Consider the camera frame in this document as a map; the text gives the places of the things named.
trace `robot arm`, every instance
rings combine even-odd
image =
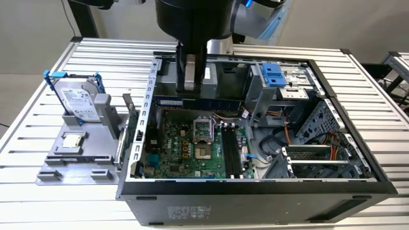
[[[200,94],[206,42],[228,30],[233,0],[156,0],[157,24],[178,40],[178,93]]]
[[[108,10],[119,0],[72,0]],[[224,39],[232,30],[242,35],[269,37],[274,20],[280,19],[276,9],[268,20],[248,7],[252,2],[278,8],[285,0],[156,0],[157,24],[161,30],[178,41],[176,48],[177,83],[176,91],[186,97],[200,95],[205,73],[206,42]]]

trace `slotted aluminum table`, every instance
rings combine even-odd
[[[123,93],[141,105],[153,51],[173,43],[84,38],[72,42],[52,71],[100,72],[112,105]],[[354,57],[337,49],[236,45],[240,56],[313,59],[400,193],[336,224],[170,227],[170,229],[409,229],[409,121]],[[139,222],[116,185],[37,186],[33,182],[63,125],[63,107],[41,83],[0,140],[0,229],[132,229]]]

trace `ram slot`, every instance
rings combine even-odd
[[[240,178],[241,164],[238,149],[236,145],[234,128],[226,127],[221,129],[221,144],[226,177]]]

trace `motherboard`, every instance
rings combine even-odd
[[[225,179],[232,178],[230,165],[237,164],[240,177],[253,178],[250,159],[242,152],[249,149],[244,128],[230,128],[233,134],[229,136],[222,134],[225,130],[206,117],[198,117],[193,122],[165,120],[161,149],[158,153],[148,154],[145,177]]]

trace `white wall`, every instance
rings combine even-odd
[[[41,74],[72,36],[60,0],[0,0],[0,73]]]
[[[361,62],[409,51],[409,0],[293,0],[280,46],[348,48]]]
[[[174,41],[157,25],[153,0],[143,5],[117,3],[107,11],[93,9],[92,12],[97,30],[105,38]]]

